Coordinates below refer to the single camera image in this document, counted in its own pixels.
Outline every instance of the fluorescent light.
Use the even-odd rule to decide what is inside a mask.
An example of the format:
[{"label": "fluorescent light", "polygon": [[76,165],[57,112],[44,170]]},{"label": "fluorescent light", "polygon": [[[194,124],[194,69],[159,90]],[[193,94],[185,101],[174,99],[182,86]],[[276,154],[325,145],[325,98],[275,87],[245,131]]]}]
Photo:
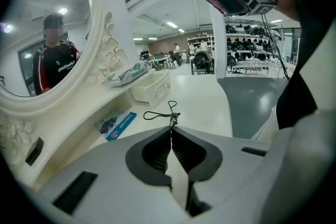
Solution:
[{"label": "fluorescent light", "polygon": [[13,28],[14,27],[12,25],[4,25],[2,31],[8,34],[13,31]]},{"label": "fluorescent light", "polygon": [[172,22],[167,22],[167,24],[173,28],[177,28],[177,25]]},{"label": "fluorescent light", "polygon": [[61,13],[62,15],[64,15],[65,13],[67,13],[68,12],[68,9],[67,8],[60,8],[59,10],[58,10],[58,13]]}]

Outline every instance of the floor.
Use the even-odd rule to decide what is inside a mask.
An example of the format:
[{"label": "floor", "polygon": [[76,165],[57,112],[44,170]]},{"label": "floor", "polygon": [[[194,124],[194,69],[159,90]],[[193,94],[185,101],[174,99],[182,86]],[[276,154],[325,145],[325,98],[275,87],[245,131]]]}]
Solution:
[{"label": "floor", "polygon": [[[233,137],[251,139],[267,121],[271,108],[277,103],[287,85],[281,69],[277,79],[277,69],[248,71],[246,74],[227,74],[218,81],[224,89],[230,104]],[[170,76],[191,75],[190,64],[182,64],[169,70]]]},{"label": "floor", "polygon": [[[166,72],[166,69],[159,70],[157,72]],[[255,71],[247,71],[245,74],[245,71],[242,71],[242,74],[232,74],[228,73],[227,77],[251,77],[251,78],[276,78],[277,77],[278,70],[274,70],[274,68],[270,68],[268,74],[267,70],[258,71],[257,73]],[[184,63],[181,66],[179,66],[176,69],[169,69],[170,76],[188,76],[191,75],[191,66],[189,63]],[[284,71],[281,69],[279,73],[279,78],[284,78]]]}]

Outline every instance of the mirror frame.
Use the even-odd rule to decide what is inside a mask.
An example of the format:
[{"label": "mirror frame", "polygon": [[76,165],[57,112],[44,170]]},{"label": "mirror frame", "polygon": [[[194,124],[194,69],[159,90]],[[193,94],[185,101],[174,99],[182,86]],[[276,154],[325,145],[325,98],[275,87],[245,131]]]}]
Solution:
[{"label": "mirror frame", "polygon": [[0,87],[0,110],[14,117],[35,117],[48,113],[75,93],[90,75],[96,55],[102,42],[104,28],[111,34],[112,14],[104,12],[101,0],[89,0],[91,9],[91,30],[83,54],[71,72],[50,91],[35,97],[19,97]]}]

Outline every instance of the ceiling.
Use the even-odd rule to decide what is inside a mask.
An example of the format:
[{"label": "ceiling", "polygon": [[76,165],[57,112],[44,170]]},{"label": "ceiling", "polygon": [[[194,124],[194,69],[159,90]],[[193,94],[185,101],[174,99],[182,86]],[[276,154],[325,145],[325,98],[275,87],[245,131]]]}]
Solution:
[{"label": "ceiling", "polygon": [[[267,14],[268,22],[282,19],[284,27],[299,27],[297,22],[289,19],[276,10]],[[230,24],[263,25],[258,16],[235,16],[225,19]],[[159,39],[180,35],[177,29],[166,24],[173,22],[186,32],[200,29],[211,29],[212,20],[208,3],[205,0],[162,0],[142,11],[142,14],[131,20],[133,37],[156,37]]]},{"label": "ceiling", "polygon": [[14,30],[3,34],[0,50],[43,29],[43,20],[49,14],[66,7],[64,24],[87,20],[90,15],[89,0],[12,0],[1,22],[11,24]]},{"label": "ceiling", "polygon": [[[283,24],[292,22],[291,19],[276,10],[269,13],[267,19],[268,22],[282,19]],[[263,25],[260,16],[235,16],[228,17],[225,21],[232,25]],[[167,22],[173,22],[178,28],[170,27],[166,24]],[[131,28],[133,37],[162,39],[180,35],[179,28],[186,32],[198,31],[200,28],[212,29],[212,20],[208,2],[205,0],[162,0],[133,18]]]}]

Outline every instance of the white floor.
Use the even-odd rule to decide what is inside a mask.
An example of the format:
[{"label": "white floor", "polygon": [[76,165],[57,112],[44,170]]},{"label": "white floor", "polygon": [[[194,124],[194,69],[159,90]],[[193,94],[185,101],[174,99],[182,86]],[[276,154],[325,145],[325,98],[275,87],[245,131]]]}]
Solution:
[{"label": "white floor", "polygon": [[[250,71],[248,70],[245,74],[245,71],[242,70],[240,71],[242,74],[232,74],[232,73],[227,73],[227,77],[264,77],[264,78],[276,78],[277,77],[277,73],[278,73],[278,68],[274,69],[274,68],[270,68],[267,74],[267,70],[262,70],[262,71]],[[291,77],[292,75],[292,71],[288,70],[288,75]],[[184,63],[181,66],[179,66],[176,69],[170,69],[169,70],[170,76],[171,77],[176,77],[176,76],[188,76],[191,75],[191,66],[190,63]],[[279,73],[279,78],[284,78],[284,70],[281,68],[280,69],[280,73]]]}]

